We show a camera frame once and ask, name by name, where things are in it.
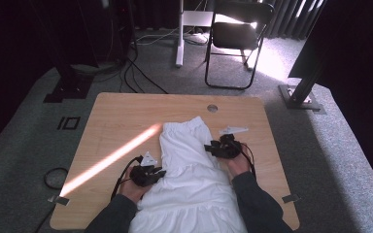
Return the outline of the black post with grey base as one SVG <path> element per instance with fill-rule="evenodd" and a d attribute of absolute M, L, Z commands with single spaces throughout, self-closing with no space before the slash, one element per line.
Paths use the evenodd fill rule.
<path fill-rule="evenodd" d="M 308 78 L 304 78 L 298 85 L 280 84 L 279 90 L 288 109 L 311 110 L 317 115 L 325 115 L 326 111 L 320 104 L 312 88 L 322 73 L 322 67 L 316 68 Z"/>

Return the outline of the person's left hand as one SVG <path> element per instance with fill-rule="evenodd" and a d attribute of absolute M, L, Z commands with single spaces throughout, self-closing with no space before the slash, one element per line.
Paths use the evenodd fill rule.
<path fill-rule="evenodd" d="M 138 186 L 130 179 L 129 173 L 126 173 L 124 182 L 120 185 L 119 194 L 127 197 L 135 204 L 137 204 L 151 188 L 151 185 Z"/>

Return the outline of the black folding chair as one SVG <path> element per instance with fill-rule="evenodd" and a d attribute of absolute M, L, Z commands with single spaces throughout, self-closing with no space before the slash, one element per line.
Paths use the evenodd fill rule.
<path fill-rule="evenodd" d="M 275 15 L 273 5 L 265 2 L 244 2 L 228 0 L 218 4 L 213 12 L 209 41 L 206 48 L 204 82 L 213 88 L 245 90 L 254 83 L 255 69 L 260 56 L 265 33 Z M 239 50 L 239 57 L 248 64 L 250 56 L 256 50 L 254 68 L 249 82 L 244 86 L 229 86 L 210 83 L 209 70 L 212 47 L 217 49 Z"/>

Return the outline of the dark equipment rack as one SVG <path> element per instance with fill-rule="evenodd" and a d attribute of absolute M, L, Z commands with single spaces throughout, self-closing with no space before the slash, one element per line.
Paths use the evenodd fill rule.
<path fill-rule="evenodd" d="M 77 0 L 95 66 L 122 62 L 133 36 L 130 0 Z"/>

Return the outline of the grey pleated curtain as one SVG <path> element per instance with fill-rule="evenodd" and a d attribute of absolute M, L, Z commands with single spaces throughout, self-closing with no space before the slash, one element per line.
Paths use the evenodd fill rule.
<path fill-rule="evenodd" d="M 262 0 L 271 4 L 275 15 L 266 37 L 306 40 L 313 30 L 326 0 Z"/>

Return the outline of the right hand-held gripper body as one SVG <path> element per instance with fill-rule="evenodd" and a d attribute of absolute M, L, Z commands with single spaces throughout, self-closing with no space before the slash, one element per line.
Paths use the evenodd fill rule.
<path fill-rule="evenodd" d="M 219 153 L 220 158 L 235 158 L 243 151 L 241 142 L 235 140 L 235 133 L 242 133 L 248 131 L 248 127 L 234 127 L 227 126 L 220 130 L 220 139 L 214 141 L 215 149 Z"/>

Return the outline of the black stand with square base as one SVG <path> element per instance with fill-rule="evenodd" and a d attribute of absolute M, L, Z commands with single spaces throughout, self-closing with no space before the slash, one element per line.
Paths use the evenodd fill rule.
<path fill-rule="evenodd" d="M 52 93 L 46 95 L 45 103 L 61 103 L 64 99 L 86 99 L 93 76 L 78 74 L 68 62 L 58 37 L 45 13 L 42 0 L 25 0 L 35 30 L 59 74 L 59 80 Z"/>

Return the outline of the white desk frame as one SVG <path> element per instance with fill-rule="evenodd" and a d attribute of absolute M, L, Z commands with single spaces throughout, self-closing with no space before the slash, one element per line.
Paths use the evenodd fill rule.
<path fill-rule="evenodd" d="M 212 12 L 206 11 L 186 11 L 184 9 L 184 0 L 179 0 L 179 37 L 176 53 L 176 66 L 182 67 L 184 64 L 184 27 L 185 26 L 198 26 L 210 27 L 212 21 Z"/>

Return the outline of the white tiered skirt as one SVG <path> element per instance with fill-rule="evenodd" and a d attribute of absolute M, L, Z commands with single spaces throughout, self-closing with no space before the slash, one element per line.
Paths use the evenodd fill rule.
<path fill-rule="evenodd" d="M 139 202 L 130 233 L 247 233 L 228 175 L 204 150 L 211 140 L 199 116 L 163 125 L 166 174 Z"/>

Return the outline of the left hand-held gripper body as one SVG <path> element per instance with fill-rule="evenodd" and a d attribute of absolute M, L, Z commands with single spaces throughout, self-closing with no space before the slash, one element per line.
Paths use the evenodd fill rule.
<path fill-rule="evenodd" d="M 157 160 L 147 151 L 141 155 L 139 164 L 132 168 L 130 179 L 138 186 L 148 186 L 157 182 L 153 168 L 157 167 Z"/>

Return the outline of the person's right hand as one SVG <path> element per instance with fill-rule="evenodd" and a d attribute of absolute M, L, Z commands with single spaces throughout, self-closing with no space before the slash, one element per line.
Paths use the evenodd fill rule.
<path fill-rule="evenodd" d="M 226 164 L 231 179 L 251 171 L 250 163 L 243 154 L 237 155 L 235 158 L 225 159 L 224 163 Z"/>

